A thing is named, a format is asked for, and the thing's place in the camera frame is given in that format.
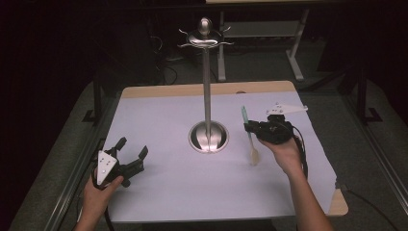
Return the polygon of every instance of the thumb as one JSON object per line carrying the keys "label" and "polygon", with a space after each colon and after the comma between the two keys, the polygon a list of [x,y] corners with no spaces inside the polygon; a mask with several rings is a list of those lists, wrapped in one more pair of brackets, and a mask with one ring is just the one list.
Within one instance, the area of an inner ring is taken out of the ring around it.
{"label": "thumb", "polygon": [[122,183],[123,179],[124,179],[123,176],[121,175],[117,176],[116,179],[112,181],[111,184],[109,184],[105,191],[107,191],[108,193],[114,193],[117,187],[119,187],[120,184]]}

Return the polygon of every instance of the silver pole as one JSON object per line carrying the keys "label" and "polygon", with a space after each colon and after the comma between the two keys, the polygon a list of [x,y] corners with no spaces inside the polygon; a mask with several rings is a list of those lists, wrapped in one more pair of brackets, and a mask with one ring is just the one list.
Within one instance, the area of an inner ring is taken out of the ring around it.
{"label": "silver pole", "polygon": [[204,83],[204,112],[208,146],[211,143],[211,87],[210,87],[210,50],[203,48],[203,83]]}

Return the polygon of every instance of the hand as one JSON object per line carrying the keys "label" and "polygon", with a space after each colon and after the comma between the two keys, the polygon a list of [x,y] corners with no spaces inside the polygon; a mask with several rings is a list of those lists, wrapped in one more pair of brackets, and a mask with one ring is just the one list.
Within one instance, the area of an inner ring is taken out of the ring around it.
{"label": "hand", "polygon": [[299,149],[293,138],[281,144],[272,144],[262,140],[259,142],[273,152],[276,163],[287,175],[302,171]]}
{"label": "hand", "polygon": [[91,177],[84,187],[84,204],[81,218],[75,230],[93,230],[99,219],[108,207],[109,200],[114,191],[123,181],[123,176],[118,176],[111,184],[100,191],[92,184]]}

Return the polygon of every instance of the forearm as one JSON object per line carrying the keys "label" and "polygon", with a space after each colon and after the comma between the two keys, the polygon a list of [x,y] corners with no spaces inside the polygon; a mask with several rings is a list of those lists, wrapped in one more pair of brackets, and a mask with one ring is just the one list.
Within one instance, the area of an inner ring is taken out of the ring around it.
{"label": "forearm", "polygon": [[333,230],[325,213],[322,211],[303,172],[298,170],[288,174],[291,184],[292,200],[299,231]]}
{"label": "forearm", "polygon": [[75,226],[75,231],[90,231],[95,230],[95,227],[100,220],[99,215],[94,213],[83,213],[78,223]]}

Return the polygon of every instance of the white paper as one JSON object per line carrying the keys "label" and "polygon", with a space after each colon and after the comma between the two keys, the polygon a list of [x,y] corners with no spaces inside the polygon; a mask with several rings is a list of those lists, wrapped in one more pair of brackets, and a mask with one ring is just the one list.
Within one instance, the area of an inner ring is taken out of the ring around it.
{"label": "white paper", "polygon": [[[250,164],[250,143],[243,129],[241,107],[250,120],[267,121],[276,102],[302,107],[296,92],[213,95],[212,120],[229,133],[227,146],[216,154],[196,152],[190,129],[204,120],[203,96],[123,98],[116,110],[104,149],[121,137],[121,164],[138,158],[147,145],[145,171],[119,188],[109,205],[114,222],[157,222],[272,218],[294,215],[287,176],[272,153],[256,137],[261,162]],[[336,175],[324,155],[306,112],[286,115],[306,144],[309,183],[328,212]]]}

